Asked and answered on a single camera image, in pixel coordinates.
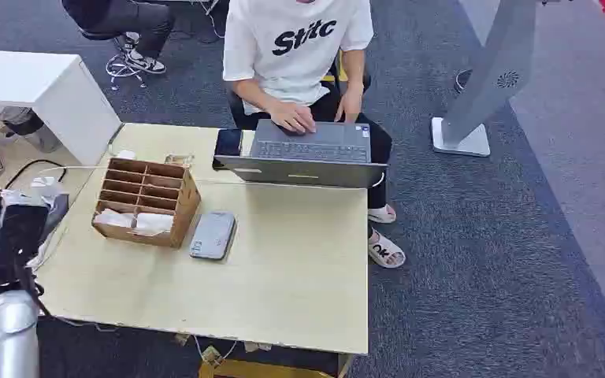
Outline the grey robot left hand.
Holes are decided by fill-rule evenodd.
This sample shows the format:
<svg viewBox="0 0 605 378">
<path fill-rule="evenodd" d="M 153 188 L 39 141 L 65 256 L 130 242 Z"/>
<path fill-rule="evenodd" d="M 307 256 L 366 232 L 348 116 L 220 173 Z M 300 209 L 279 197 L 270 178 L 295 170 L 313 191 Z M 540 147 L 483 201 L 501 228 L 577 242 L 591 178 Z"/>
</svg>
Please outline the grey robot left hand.
<svg viewBox="0 0 605 378">
<path fill-rule="evenodd" d="M 62 193 L 56 195 L 52 200 L 43 233 L 39 240 L 39 245 L 43 245 L 54 229 L 61 223 L 66 213 L 69 211 L 69 195 Z"/>
</svg>

